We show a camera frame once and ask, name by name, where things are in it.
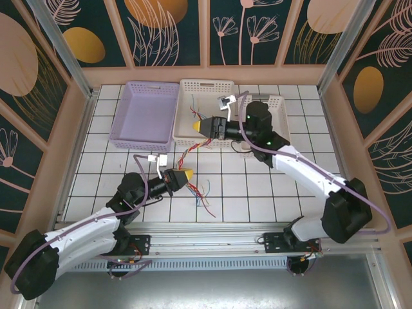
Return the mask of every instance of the electrical wire bundle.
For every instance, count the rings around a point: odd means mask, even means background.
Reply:
[[[196,117],[196,116],[197,116],[197,117],[199,118],[199,120],[203,120],[203,119],[206,119],[206,118],[207,118],[205,115],[203,115],[203,114],[201,114],[201,113],[199,112],[199,110],[200,110],[199,107],[198,107],[198,110],[197,110],[197,111],[195,110],[195,107],[194,107],[194,96],[193,96],[193,95],[192,95],[192,106],[190,107],[190,109],[191,109],[191,112],[192,112],[192,114],[193,114],[193,117]],[[197,149],[197,148],[200,148],[200,147],[207,147],[211,142],[212,142],[212,139],[211,139],[211,138],[208,138],[208,139],[205,140],[204,142],[194,144],[194,145],[191,146],[190,148],[186,149],[185,152],[184,152],[184,153],[182,154],[182,156],[180,157],[180,159],[178,160],[178,169],[182,169],[182,165],[183,165],[184,158],[187,156],[188,153],[190,153],[191,151],[193,151],[193,150],[195,150],[195,149]],[[196,197],[196,206],[199,207],[199,206],[200,206],[200,202],[202,202],[202,204],[203,204],[204,208],[206,209],[206,211],[207,211],[213,218],[216,218],[216,216],[213,215],[213,213],[211,213],[210,210],[209,210],[209,209],[207,208],[207,206],[206,206],[206,204],[207,204],[207,205],[209,204],[208,201],[206,200],[206,196],[209,194],[209,192],[210,192],[210,190],[211,190],[211,183],[210,183],[210,181],[207,181],[207,183],[208,183],[209,188],[208,188],[208,190],[207,190],[206,193],[205,193],[205,190],[203,190],[203,193],[201,193],[201,192],[199,191],[199,189],[197,188],[197,186],[193,185],[193,184],[190,183],[190,182],[188,182],[188,183],[186,184],[186,188],[188,188],[188,190],[193,194],[193,196]]]
[[[204,146],[208,146],[210,143],[212,142],[211,138],[208,138],[206,141],[202,142],[202,143],[198,143],[198,144],[194,144],[192,147],[188,148],[185,150],[185,152],[182,154],[182,156],[180,157],[180,159],[178,160],[178,169],[182,169],[182,165],[183,165],[183,161],[185,159],[185,157],[187,156],[188,153],[190,153],[191,151],[200,148],[200,147],[204,147]],[[213,215],[213,213],[210,212],[210,210],[207,208],[208,206],[206,206],[206,204],[208,205],[209,203],[206,200],[206,196],[208,195],[208,193],[211,190],[211,184],[208,181],[209,184],[209,189],[208,192],[205,194],[203,192],[203,194],[199,191],[199,189],[197,188],[197,186],[193,185],[192,183],[188,182],[186,184],[186,188],[188,188],[188,190],[196,197],[196,206],[200,206],[200,202],[203,203],[203,207],[206,209],[206,211],[213,217],[216,218],[215,215]]]

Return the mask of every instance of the orange circle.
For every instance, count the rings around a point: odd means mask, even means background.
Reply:
[[[140,24],[150,28],[167,27],[169,25],[167,22],[168,12],[176,24],[187,13],[187,0],[124,0],[124,4]]]

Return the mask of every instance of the gray floor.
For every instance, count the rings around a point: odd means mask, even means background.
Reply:
[[[286,270],[142,272],[124,281],[67,273],[39,309],[380,308],[363,256],[324,257],[304,277]]]

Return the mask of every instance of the white robotic arm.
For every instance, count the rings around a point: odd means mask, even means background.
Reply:
[[[168,169],[147,182],[147,197],[180,190],[193,175],[191,169]],[[145,183],[137,173],[126,174],[114,197],[92,216],[60,230],[28,233],[5,265],[25,299],[43,294],[54,281],[75,265],[101,254],[121,255],[129,245],[125,228],[140,213]]]
[[[296,157],[303,157],[303,155],[291,145],[283,146],[279,151],[290,153]],[[316,170],[302,163],[302,161],[287,156],[273,156],[273,160],[274,167],[277,170],[284,172],[299,182],[303,187],[312,192],[319,199],[319,203],[323,205],[330,197],[329,194],[331,192],[338,192],[341,189],[335,182],[344,185],[346,181],[344,178],[329,173],[319,167],[320,170],[333,177],[333,182],[331,182]],[[323,214],[320,213],[317,216],[303,217],[292,225],[292,232],[299,241],[328,237],[322,227],[322,215]]]
[[[220,101],[223,106],[230,104],[229,98],[220,98]],[[229,122],[223,117],[210,117],[195,123],[193,128],[219,140],[242,142],[247,137],[255,146],[251,150],[260,162],[283,171],[318,197],[324,205],[323,213],[296,218],[284,229],[285,240],[291,248],[296,243],[323,237],[344,243],[372,219],[369,205],[341,188],[349,188],[365,198],[363,183],[356,178],[349,182],[304,159],[288,140],[272,130],[272,114],[267,104],[249,103],[245,119],[245,122]]]

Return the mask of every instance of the grid mat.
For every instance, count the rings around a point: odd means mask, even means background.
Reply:
[[[117,104],[124,86],[103,85],[88,129],[82,154],[59,221],[78,221],[103,208],[126,173],[138,172],[134,153],[108,142]],[[239,92],[282,95],[285,98],[291,143],[308,159],[339,174],[328,126],[315,86],[241,85]],[[173,145],[168,166],[176,167],[186,147]],[[183,167],[193,169],[191,183],[210,192],[209,210],[196,206],[187,188],[167,194],[163,201],[145,207],[135,221],[151,222],[289,222],[298,216],[323,211],[324,205],[289,176],[269,169],[255,158],[244,159],[231,149],[189,153]],[[157,177],[155,164],[140,161],[149,179]]]

